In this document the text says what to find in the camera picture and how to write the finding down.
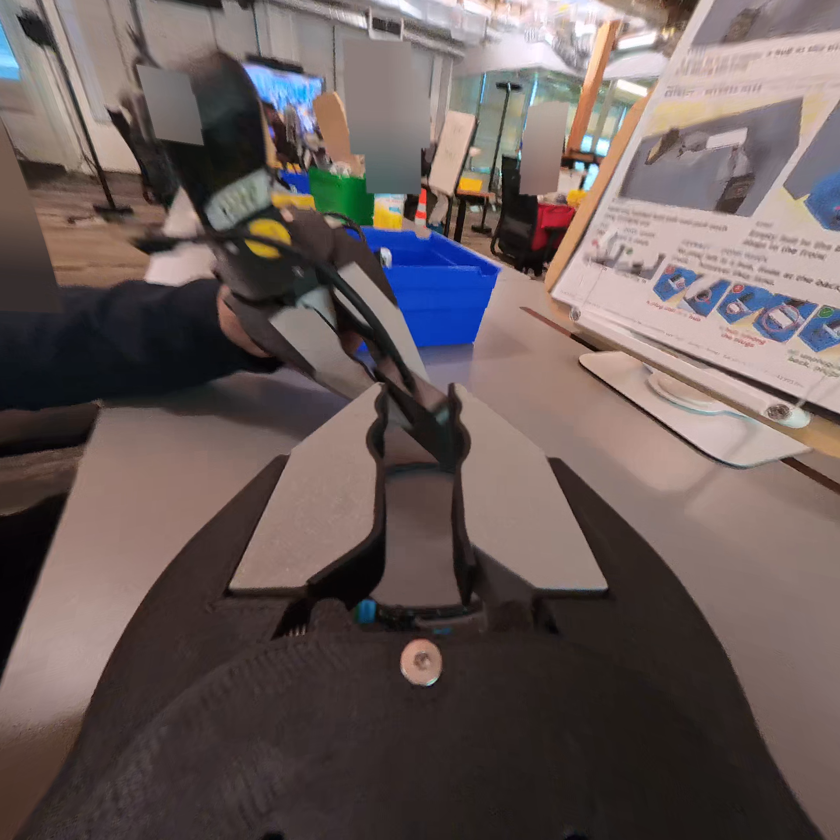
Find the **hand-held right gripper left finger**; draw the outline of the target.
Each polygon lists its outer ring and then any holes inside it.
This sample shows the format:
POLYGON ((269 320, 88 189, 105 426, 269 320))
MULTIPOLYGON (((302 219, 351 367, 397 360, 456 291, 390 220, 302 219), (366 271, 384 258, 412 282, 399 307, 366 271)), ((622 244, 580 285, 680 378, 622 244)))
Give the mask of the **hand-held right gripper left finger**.
POLYGON ((291 450, 232 593, 304 592, 381 534, 387 412, 374 384, 291 450))

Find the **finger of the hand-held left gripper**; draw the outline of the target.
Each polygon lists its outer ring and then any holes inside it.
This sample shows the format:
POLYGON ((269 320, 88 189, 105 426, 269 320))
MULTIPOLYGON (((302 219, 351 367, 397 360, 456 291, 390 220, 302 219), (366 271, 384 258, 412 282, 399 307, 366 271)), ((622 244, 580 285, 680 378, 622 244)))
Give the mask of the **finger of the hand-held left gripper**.
POLYGON ((428 380, 427 371, 402 311, 357 264, 341 268, 334 280, 336 308, 351 320, 371 356, 373 375, 399 373, 408 385, 412 372, 428 380))
POLYGON ((278 358, 328 391, 352 401, 373 386, 373 375, 347 353, 319 311, 283 308, 269 325, 277 337, 278 358))

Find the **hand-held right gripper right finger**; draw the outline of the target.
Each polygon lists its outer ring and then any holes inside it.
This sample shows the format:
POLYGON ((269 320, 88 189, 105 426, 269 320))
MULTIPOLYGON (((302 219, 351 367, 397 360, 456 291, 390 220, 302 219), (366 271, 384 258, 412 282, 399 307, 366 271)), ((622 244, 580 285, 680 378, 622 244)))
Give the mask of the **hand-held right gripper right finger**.
POLYGON ((459 384, 449 388, 456 443, 454 571, 463 603, 533 606, 602 596, 608 584, 548 456, 459 384))

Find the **blue storage bin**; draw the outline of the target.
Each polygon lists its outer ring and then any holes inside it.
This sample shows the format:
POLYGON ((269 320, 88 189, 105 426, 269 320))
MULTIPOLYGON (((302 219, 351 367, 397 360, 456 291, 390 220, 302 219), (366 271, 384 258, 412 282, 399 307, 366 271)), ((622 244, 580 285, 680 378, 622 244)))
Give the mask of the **blue storage bin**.
POLYGON ((391 253, 384 271, 417 347, 473 344, 501 267, 438 233, 362 230, 373 251, 391 253))

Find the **small black hub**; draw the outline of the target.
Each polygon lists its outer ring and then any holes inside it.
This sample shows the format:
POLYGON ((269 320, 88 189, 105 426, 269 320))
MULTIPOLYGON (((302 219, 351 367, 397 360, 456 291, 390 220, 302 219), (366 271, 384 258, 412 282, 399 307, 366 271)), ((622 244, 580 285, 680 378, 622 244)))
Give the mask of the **small black hub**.
POLYGON ((408 385, 399 373, 374 370, 374 378, 384 387, 389 417, 445 471, 455 471, 459 445, 448 394, 414 372, 408 385))

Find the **person's left forearm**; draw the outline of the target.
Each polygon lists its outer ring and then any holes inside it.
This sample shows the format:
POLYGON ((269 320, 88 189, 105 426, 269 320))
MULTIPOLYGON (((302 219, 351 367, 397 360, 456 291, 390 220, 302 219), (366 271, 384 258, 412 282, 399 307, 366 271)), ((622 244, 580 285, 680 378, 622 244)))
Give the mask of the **person's left forearm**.
POLYGON ((60 287, 58 312, 1 316, 1 409, 159 396, 280 363, 244 352, 217 320, 216 279, 60 287))

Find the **person's left hand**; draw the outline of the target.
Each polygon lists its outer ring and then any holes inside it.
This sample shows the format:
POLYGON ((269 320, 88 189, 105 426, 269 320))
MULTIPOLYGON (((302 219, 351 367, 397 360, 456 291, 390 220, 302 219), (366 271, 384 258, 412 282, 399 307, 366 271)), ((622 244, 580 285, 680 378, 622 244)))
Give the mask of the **person's left hand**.
POLYGON ((258 346, 247 334, 234 310, 231 300, 233 296, 226 286, 221 286, 217 293, 217 320, 225 337, 244 352, 260 358, 268 359, 270 355, 258 346))

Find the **television screen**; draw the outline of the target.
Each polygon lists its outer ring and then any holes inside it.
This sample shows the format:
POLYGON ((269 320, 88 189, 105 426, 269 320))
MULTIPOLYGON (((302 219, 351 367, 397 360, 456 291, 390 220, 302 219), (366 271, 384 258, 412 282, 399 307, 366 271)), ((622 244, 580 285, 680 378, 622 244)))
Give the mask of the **television screen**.
POLYGON ((262 101, 271 104, 280 113, 294 109, 302 132, 313 133, 316 130, 313 103, 324 92, 323 78, 269 67, 252 60, 244 62, 244 68, 262 101))

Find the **cardboard box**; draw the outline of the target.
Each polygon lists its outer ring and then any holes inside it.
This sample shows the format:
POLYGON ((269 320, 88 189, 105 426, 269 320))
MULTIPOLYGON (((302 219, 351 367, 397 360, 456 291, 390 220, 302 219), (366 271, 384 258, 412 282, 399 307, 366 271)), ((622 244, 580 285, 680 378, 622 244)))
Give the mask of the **cardboard box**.
POLYGON ((339 95, 334 91, 324 92, 314 99, 312 106, 331 161, 347 165, 353 176, 362 176, 364 165, 351 151, 347 115, 339 95))

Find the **small green bin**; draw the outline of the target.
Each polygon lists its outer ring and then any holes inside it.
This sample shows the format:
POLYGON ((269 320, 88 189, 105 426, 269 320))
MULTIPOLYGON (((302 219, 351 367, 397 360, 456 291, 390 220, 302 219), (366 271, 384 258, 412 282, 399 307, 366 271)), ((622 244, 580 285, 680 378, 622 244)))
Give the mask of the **small green bin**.
POLYGON ((319 212, 346 216, 360 226, 373 225, 375 197, 367 192, 364 176, 336 175, 311 168, 308 179, 319 212))

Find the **black chair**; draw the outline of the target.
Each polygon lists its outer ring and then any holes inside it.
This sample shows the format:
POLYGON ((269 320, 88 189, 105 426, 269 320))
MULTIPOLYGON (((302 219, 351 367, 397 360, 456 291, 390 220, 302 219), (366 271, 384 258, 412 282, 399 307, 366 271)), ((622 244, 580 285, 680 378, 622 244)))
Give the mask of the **black chair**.
POLYGON ((532 273, 538 279, 553 257, 546 259, 548 255, 532 251, 531 242, 539 200, 536 196, 520 193, 518 159, 506 155, 502 157, 500 185, 500 215, 490 240, 490 252, 493 257, 514 270, 524 275, 532 273))

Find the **white sign board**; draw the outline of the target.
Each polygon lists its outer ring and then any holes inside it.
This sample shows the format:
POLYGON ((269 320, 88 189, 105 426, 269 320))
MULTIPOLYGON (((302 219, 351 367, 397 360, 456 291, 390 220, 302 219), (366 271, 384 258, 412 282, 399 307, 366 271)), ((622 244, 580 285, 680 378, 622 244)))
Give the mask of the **white sign board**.
POLYGON ((437 140, 427 186, 439 196, 454 196, 476 133, 471 113, 447 111, 437 140))

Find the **white stand base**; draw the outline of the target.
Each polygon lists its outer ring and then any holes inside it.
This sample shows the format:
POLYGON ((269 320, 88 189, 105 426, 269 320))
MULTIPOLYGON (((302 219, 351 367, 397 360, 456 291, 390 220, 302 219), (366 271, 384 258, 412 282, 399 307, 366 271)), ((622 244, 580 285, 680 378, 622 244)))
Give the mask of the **white stand base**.
POLYGON ((583 353, 579 364, 690 446, 725 466, 750 469, 812 451, 624 352, 583 353))

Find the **black round top stand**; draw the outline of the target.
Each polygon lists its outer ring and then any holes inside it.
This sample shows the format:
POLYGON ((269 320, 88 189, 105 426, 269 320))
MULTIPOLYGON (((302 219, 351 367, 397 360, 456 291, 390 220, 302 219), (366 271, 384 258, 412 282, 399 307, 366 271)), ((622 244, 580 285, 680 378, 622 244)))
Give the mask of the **black round top stand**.
POLYGON ((523 85, 518 80, 498 81, 496 88, 501 96, 501 117, 499 126, 500 154, 515 157, 522 140, 522 110, 525 104, 523 85))

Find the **printed instruction sheet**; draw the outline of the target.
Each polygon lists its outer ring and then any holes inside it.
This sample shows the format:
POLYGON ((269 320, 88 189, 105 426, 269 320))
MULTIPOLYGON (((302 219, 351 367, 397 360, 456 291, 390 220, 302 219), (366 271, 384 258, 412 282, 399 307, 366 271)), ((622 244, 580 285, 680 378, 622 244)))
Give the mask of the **printed instruction sheet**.
POLYGON ((700 2, 556 300, 838 414, 839 2, 700 2))

